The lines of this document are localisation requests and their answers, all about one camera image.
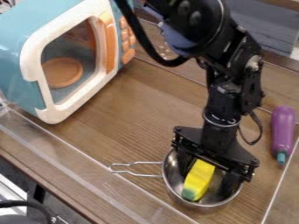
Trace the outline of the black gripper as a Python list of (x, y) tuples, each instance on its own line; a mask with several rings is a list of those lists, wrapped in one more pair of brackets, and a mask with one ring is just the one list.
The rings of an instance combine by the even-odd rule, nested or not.
[(245, 181), (251, 181), (261, 165), (259, 159), (238, 141), (238, 126), (219, 127), (205, 122), (202, 129), (175, 126), (173, 131), (181, 175), (186, 177), (195, 158), (202, 159), (227, 173), (221, 182), (219, 195), (229, 197)]

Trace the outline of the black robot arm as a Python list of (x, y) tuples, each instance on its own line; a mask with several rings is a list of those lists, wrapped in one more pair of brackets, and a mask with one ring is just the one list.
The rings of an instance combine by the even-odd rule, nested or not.
[(254, 116), (265, 92), (262, 47), (230, 15), (225, 0), (145, 0), (163, 23), (178, 61), (195, 58), (207, 72), (209, 101), (203, 127), (175, 129), (174, 148), (181, 174), (193, 173), (197, 160), (226, 171), (218, 195), (230, 195), (250, 181), (258, 158), (241, 146), (241, 119)]

